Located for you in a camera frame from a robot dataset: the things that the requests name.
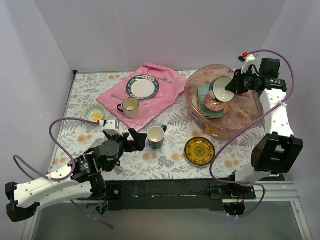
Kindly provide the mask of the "dark teal dotted bowl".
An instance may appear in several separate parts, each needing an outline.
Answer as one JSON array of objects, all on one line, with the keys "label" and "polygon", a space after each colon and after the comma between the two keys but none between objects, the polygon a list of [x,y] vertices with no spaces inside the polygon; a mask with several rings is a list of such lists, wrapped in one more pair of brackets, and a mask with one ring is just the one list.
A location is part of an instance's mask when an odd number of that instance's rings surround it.
[{"label": "dark teal dotted bowl", "polygon": [[232,91],[226,90],[226,86],[231,83],[231,79],[226,76],[221,76],[212,81],[209,86],[209,96],[220,103],[230,102],[235,93]]}]

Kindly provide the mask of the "red patterned bowl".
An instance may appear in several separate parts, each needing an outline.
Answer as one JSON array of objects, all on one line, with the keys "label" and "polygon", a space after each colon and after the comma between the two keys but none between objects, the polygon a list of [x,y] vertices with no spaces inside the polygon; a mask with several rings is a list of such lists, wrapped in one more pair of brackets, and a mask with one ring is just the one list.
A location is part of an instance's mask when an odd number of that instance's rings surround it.
[{"label": "red patterned bowl", "polygon": [[229,103],[218,102],[212,99],[210,96],[205,96],[203,99],[204,106],[212,112],[224,112],[229,110]]}]

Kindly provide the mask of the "mint divided rectangular tray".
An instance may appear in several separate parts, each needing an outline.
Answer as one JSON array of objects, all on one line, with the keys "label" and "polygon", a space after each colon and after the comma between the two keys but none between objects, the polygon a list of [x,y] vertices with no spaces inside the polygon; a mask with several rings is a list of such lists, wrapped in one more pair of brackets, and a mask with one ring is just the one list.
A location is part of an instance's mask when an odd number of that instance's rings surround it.
[{"label": "mint divided rectangular tray", "polygon": [[211,111],[208,108],[206,108],[204,105],[201,105],[199,107],[199,111],[206,118],[222,118],[225,115],[224,110]]}]

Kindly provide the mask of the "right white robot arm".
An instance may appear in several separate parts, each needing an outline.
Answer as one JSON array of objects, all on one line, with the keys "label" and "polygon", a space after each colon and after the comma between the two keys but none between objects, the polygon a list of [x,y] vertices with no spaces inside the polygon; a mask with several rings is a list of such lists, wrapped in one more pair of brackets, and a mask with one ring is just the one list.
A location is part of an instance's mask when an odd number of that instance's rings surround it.
[{"label": "right white robot arm", "polygon": [[241,56],[242,68],[235,71],[226,90],[237,94],[258,93],[264,114],[265,136],[255,146],[250,163],[234,173],[234,181],[226,186],[227,195],[237,199],[245,185],[278,174],[288,173],[303,149],[303,140],[295,137],[287,112],[287,85],[279,79],[280,60],[264,58],[257,73],[252,72],[256,58]]}]

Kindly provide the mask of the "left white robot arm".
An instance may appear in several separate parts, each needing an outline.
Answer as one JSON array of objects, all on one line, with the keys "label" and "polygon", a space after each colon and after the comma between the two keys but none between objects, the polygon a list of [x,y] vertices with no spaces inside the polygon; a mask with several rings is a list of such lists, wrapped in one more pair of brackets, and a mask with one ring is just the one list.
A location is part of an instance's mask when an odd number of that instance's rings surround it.
[{"label": "left white robot arm", "polygon": [[124,153],[143,151],[147,139],[146,133],[138,133],[133,128],[125,133],[104,129],[103,133],[106,141],[50,174],[27,183],[7,183],[6,213],[10,220],[27,220],[37,211],[60,202],[78,198],[103,199],[108,189],[102,172],[111,172],[120,166]]}]

